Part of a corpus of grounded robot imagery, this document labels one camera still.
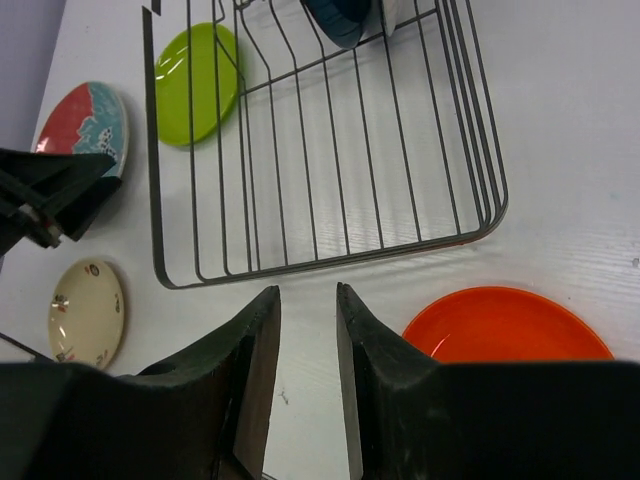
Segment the cream plate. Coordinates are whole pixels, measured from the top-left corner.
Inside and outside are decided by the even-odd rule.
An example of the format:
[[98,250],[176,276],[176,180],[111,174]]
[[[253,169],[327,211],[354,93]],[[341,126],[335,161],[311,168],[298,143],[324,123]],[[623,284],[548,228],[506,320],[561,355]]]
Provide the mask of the cream plate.
[[115,273],[102,260],[86,258],[62,276],[49,307],[49,343],[60,362],[104,369],[124,328],[124,301]]

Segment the red plate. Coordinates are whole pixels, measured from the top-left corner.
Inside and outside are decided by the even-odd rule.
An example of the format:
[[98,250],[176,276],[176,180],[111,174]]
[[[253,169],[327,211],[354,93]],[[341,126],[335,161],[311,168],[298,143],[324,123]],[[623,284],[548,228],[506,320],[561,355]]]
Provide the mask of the red plate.
[[444,363],[613,359],[569,310],[507,287],[447,295],[420,312],[402,336]]

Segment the dish rack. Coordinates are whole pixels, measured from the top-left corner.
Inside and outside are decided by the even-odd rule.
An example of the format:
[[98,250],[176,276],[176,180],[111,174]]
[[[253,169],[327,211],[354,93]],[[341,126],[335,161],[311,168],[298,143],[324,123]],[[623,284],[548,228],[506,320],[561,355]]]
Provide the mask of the dish rack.
[[[153,261],[167,288],[460,245],[503,218],[469,0],[408,0],[391,37],[373,12],[352,50],[297,0],[177,3],[143,7]],[[240,56],[234,111],[183,149],[159,144],[156,123],[154,49],[180,32],[176,16],[182,30],[227,26]]]

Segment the blue bowl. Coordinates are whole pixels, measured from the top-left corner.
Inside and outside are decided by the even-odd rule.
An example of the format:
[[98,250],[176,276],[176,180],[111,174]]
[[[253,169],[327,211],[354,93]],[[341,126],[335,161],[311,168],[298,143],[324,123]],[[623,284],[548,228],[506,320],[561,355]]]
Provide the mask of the blue bowl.
[[342,48],[355,47],[364,33],[371,0],[302,0],[322,31]]

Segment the white table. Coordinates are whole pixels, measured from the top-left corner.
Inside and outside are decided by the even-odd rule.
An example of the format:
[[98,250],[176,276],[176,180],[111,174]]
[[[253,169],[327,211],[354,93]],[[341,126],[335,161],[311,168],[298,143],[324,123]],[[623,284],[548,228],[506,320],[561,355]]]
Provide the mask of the white table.
[[47,301],[58,278],[76,259],[100,255],[119,265],[127,292],[126,337],[109,372],[136,373],[231,318],[266,285],[280,285],[265,471],[281,480],[348,477],[337,281],[351,283],[397,332],[448,292],[520,286],[584,318],[616,356],[640,359],[640,4],[484,0],[474,14],[511,196],[493,234],[395,261],[169,291],[151,261],[140,4],[67,0],[36,130],[75,85],[112,84],[133,129],[127,180],[79,243],[43,251],[23,241],[7,255],[2,330],[47,352]]

